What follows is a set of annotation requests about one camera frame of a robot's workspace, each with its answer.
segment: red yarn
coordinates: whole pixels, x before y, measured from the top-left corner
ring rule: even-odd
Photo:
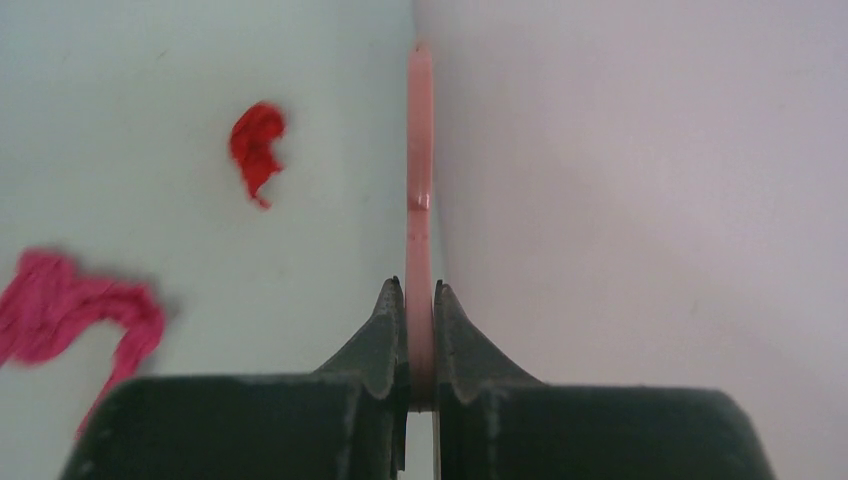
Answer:
[[[236,122],[230,136],[230,153],[241,169],[247,193],[263,209],[271,204],[259,196],[259,188],[271,175],[285,168],[274,160],[271,142],[282,137],[285,131],[286,122],[280,109],[270,103],[259,102]]]

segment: pink yarn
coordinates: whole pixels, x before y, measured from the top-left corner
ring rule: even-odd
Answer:
[[[144,285],[77,277],[70,258],[48,250],[26,250],[18,259],[17,275],[0,297],[0,366],[7,360],[24,365],[46,362],[100,320],[111,320],[127,332],[112,356],[112,375],[92,409],[159,345],[165,329],[162,309]]]

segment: red fiber clump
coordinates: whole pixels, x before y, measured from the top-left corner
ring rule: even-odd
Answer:
[[[286,121],[280,109],[259,102],[244,112],[230,136],[230,154],[241,170],[247,194],[263,209],[271,204],[259,196],[259,189],[271,175],[285,168],[274,159],[271,142],[282,137],[285,131]]]

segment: white surface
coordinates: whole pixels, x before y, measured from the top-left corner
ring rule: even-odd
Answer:
[[[422,0],[448,278],[558,382],[720,387],[848,478],[848,3]]]
[[[409,6],[70,3],[0,6],[2,279],[58,244],[156,280],[153,372],[320,364],[402,273]],[[723,388],[782,479],[845,478],[844,2],[418,6],[472,319],[545,380]],[[292,114],[267,213],[225,152],[260,98]],[[0,369],[0,477],[58,471],[118,335]]]
[[[409,2],[5,1],[0,6],[0,281],[59,245],[154,281],[172,314],[153,373],[303,372],[403,277]],[[288,169],[262,213],[227,156],[269,99]],[[54,478],[117,330],[0,369],[0,478]],[[413,416],[430,478],[429,421]]]

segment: pink plastic strip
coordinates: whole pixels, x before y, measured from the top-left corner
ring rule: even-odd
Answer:
[[[431,410],[435,382],[430,198],[433,193],[433,62],[426,45],[409,56],[407,106],[406,322],[412,402]]]

